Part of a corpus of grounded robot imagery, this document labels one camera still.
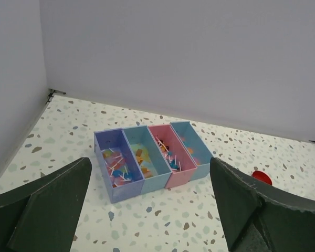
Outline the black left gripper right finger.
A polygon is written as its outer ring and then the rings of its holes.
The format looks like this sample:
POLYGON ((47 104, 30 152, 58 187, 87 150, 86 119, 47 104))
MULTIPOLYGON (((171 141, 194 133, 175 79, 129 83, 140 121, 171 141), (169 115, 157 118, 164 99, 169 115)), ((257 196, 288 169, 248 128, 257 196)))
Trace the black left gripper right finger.
POLYGON ((315 251, 315 201, 216 157, 211 158, 210 177, 229 251, 315 251))

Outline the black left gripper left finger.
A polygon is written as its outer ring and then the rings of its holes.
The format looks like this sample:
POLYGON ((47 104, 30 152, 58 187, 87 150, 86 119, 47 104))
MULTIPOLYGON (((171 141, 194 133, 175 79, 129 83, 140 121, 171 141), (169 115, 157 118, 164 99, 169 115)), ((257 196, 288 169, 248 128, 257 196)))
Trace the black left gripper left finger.
POLYGON ((91 171, 81 157, 0 194, 0 251, 70 251, 91 171))

